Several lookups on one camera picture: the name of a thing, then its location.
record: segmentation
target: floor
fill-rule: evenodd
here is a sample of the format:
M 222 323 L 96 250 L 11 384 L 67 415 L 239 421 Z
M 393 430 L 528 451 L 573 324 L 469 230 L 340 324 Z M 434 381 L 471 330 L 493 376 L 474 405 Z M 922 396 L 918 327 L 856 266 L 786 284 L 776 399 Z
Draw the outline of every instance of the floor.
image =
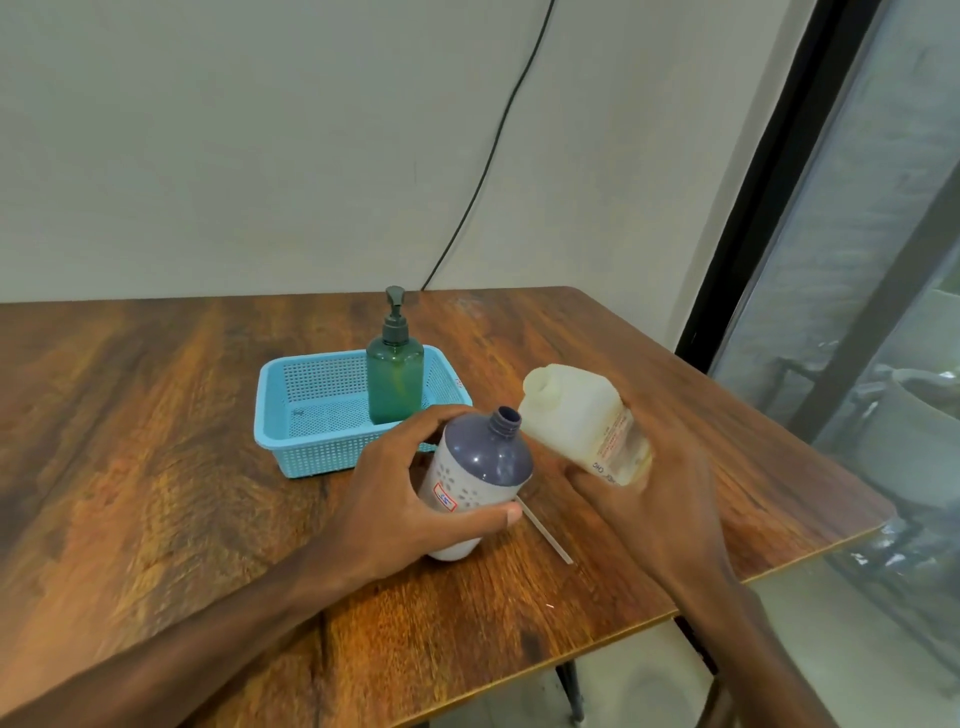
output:
M 839 574 L 814 560 L 755 584 L 841 728 L 960 728 L 960 684 Z M 710 675 L 672 622 L 577 660 L 589 728 L 691 728 Z M 433 728 L 568 726 L 553 670 L 431 721 Z

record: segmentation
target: wooden table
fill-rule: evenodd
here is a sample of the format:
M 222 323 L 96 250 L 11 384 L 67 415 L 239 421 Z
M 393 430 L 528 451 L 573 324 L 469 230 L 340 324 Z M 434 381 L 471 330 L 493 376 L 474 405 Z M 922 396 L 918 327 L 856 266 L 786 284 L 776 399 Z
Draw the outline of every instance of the wooden table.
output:
M 350 473 L 290 481 L 252 437 L 260 366 L 364 347 L 382 293 L 0 306 L 0 713 L 255 578 L 317 533 Z M 583 293 L 411 294 L 411 331 L 491 409 L 534 367 L 667 402 L 709 451 L 753 579 L 867 533 L 890 505 Z M 326 610 L 198 725 L 416 722 L 667 619 L 667 596 L 535 447 L 529 522 Z

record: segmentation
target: basket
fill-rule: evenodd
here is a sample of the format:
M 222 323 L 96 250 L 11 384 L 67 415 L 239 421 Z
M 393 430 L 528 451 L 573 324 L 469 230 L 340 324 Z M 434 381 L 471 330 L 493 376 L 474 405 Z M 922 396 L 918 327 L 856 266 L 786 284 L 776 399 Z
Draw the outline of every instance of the basket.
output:
M 253 439 L 274 454 L 287 477 L 352 468 L 360 450 L 396 425 L 374 425 L 368 402 L 362 349 L 274 359 L 260 370 Z M 473 400 L 441 351 L 425 346 L 421 406 L 431 404 Z

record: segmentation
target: bottle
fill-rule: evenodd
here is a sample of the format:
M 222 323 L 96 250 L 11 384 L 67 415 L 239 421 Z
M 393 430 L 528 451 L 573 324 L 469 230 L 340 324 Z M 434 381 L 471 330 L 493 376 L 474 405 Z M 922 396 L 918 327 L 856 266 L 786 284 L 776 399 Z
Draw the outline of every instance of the bottle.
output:
M 610 483 L 629 485 L 646 474 L 650 445 L 605 376 L 563 364 L 523 380 L 523 431 Z
M 383 320 L 383 333 L 367 346 L 367 394 L 374 425 L 406 420 L 420 410 L 423 399 L 423 345 L 410 336 L 400 314 L 404 293 L 398 285 L 387 289 L 391 310 Z
M 520 415 L 512 407 L 451 420 L 420 485 L 420 500 L 440 513 L 460 513 L 513 499 L 534 471 L 533 455 L 519 431 Z M 457 561 L 479 543 L 463 541 L 430 556 Z

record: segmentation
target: person's left arm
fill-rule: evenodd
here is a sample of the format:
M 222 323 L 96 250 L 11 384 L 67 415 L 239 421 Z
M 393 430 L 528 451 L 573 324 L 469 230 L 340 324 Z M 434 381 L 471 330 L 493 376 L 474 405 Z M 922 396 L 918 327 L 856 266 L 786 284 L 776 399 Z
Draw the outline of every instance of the person's left arm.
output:
M 363 450 L 343 505 L 306 546 L 243 589 L 0 718 L 0 728 L 178 725 L 253 657 L 338 599 L 429 551 L 516 522 L 516 503 L 442 515 L 414 493 L 409 468 L 418 446 L 467 411 L 430 407 L 394 427 Z

